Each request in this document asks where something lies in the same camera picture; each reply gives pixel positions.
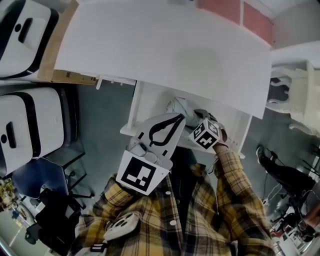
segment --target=white cube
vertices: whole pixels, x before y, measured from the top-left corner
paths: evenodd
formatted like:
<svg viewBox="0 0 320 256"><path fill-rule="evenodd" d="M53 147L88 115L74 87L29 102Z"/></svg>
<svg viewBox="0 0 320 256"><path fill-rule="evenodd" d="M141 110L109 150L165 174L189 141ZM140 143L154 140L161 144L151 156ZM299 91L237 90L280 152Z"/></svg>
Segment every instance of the white cube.
<svg viewBox="0 0 320 256"><path fill-rule="evenodd" d="M199 147L210 150L220 139L219 126L206 118L202 124L189 135L189 138Z"/></svg>

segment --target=black button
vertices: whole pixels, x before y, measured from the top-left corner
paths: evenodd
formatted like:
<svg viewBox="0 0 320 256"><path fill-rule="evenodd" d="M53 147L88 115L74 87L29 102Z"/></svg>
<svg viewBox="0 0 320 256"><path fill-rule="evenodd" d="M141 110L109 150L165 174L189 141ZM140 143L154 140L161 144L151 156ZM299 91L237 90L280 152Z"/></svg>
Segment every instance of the black button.
<svg viewBox="0 0 320 256"><path fill-rule="evenodd" d="M14 27L14 31L15 31L15 32L19 32L20 29L21 29L21 24L15 25L15 27Z"/></svg>
<svg viewBox="0 0 320 256"><path fill-rule="evenodd" d="M7 136L6 136L6 135L2 134L2 136L1 136L1 142L2 142L2 143L6 143L6 142L7 142Z"/></svg>

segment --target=shirt sleeve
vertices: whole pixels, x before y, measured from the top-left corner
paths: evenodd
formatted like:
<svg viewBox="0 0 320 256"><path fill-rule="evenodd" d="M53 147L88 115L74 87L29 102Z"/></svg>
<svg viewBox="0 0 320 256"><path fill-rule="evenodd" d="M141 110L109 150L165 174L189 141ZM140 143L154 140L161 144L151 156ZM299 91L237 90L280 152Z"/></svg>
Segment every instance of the shirt sleeve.
<svg viewBox="0 0 320 256"><path fill-rule="evenodd" d="M104 192L88 211L81 215L77 226L77 237L72 243L69 255L75 255L82 248L100 244L104 240L106 226L133 200L134 191L121 187L116 182L116 174L109 179Z"/></svg>
<svg viewBox="0 0 320 256"><path fill-rule="evenodd" d="M238 241L238 255L275 255L263 204L253 192L239 157L230 151L219 155L214 173L218 179L218 212Z"/></svg>

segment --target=white chair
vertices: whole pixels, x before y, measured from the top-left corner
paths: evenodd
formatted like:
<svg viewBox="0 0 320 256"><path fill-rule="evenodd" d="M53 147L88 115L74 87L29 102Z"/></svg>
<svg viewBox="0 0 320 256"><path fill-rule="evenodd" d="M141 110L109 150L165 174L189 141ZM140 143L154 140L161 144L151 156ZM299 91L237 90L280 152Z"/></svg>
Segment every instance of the white chair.
<svg viewBox="0 0 320 256"><path fill-rule="evenodd" d="M288 99L285 101L270 99L266 108L284 114L290 114L293 120L290 129L320 137L320 71L315 71L307 62L307 71L292 70L286 67L272 69L271 78L279 78L280 82L271 82L271 86L286 85L289 87Z"/></svg>

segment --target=blue chair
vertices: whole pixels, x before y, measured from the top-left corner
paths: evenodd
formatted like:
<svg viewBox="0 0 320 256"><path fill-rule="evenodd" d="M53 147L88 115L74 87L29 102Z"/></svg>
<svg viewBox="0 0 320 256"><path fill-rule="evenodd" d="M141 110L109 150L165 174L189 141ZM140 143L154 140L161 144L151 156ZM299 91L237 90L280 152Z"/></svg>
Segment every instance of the blue chair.
<svg viewBox="0 0 320 256"><path fill-rule="evenodd" d="M41 192L41 187L45 185L48 189L58 191L59 193L68 196L71 190L82 181L86 173L78 179L72 186L68 187L65 169L81 158L85 153L78 155L76 158L66 163L59 165L46 158L33 160L12 173L12 181L17 191L27 197L38 199ZM68 183L70 184L71 177L75 173L71 172L68 176ZM74 198L92 198L90 196L70 193Z"/></svg>

